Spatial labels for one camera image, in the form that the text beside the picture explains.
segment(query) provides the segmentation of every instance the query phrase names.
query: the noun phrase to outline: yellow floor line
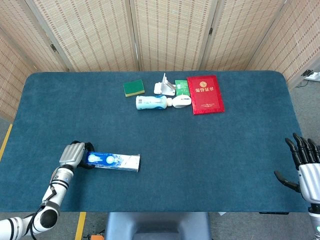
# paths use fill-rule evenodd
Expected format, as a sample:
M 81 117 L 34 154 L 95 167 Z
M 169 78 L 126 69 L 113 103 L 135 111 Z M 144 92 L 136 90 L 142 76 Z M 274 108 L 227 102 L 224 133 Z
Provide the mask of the yellow floor line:
M 1 162 L 2 155 L 4 154 L 4 151 L 5 151 L 5 148 L 6 148 L 6 145 L 7 145 L 7 141 L 8 141 L 10 132 L 11 132 L 11 128 L 12 128 L 12 124 L 10 124 L 10 126 L 8 128 L 8 131 L 6 132 L 6 135 L 4 137 L 4 140 L 3 140 L 3 143 L 2 143 L 2 146 L 1 146 L 1 149 L 0 149 L 0 162 Z
M 76 233 L 75 233 L 74 240 L 82 240 L 82 233 L 84 231 L 86 214 L 87 213 L 85 211 L 80 212 L 78 226 L 76 227 Z

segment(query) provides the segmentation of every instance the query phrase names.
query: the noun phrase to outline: red booklet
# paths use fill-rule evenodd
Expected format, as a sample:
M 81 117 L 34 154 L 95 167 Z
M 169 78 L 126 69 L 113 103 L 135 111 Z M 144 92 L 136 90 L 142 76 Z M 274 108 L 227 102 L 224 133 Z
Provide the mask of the red booklet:
M 218 80 L 215 75 L 187 77 L 193 114 L 211 114 L 225 111 Z

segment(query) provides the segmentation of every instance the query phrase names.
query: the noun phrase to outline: robotic hand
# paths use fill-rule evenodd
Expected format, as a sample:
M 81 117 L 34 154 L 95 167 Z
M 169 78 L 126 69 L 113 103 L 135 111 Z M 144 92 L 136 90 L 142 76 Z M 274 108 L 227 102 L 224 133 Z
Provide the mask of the robotic hand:
M 65 147 L 59 161 L 60 167 L 53 172 L 39 209 L 23 219 L 12 217 L 1 220 L 0 240 L 18 240 L 23 236 L 32 236 L 36 240 L 35 235 L 54 227 L 60 215 L 60 205 L 74 176 L 75 168 L 94 168 L 94 166 L 81 161 L 85 150 L 95 151 L 90 142 L 73 141 Z
M 296 133 L 293 137 L 297 146 L 289 138 L 285 142 L 292 153 L 299 184 L 287 181 L 278 171 L 274 171 L 274 174 L 280 183 L 301 193 L 311 203 L 308 212 L 314 229 L 314 240 L 320 240 L 320 147 L 313 140 L 306 140 Z

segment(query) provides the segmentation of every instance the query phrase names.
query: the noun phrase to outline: sponge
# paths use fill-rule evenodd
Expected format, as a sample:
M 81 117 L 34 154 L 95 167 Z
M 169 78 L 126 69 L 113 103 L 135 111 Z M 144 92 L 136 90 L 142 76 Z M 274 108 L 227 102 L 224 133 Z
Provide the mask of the sponge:
M 144 83 L 141 79 L 136 81 L 125 82 L 123 87 L 124 94 L 126 97 L 145 93 Z

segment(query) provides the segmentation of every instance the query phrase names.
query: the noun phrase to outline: white bottle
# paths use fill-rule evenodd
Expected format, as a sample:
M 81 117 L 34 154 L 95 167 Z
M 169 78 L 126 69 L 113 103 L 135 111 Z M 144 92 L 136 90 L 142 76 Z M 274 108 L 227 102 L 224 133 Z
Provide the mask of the white bottle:
M 172 106 L 172 98 L 163 95 L 137 96 L 135 99 L 136 109 L 166 109 Z

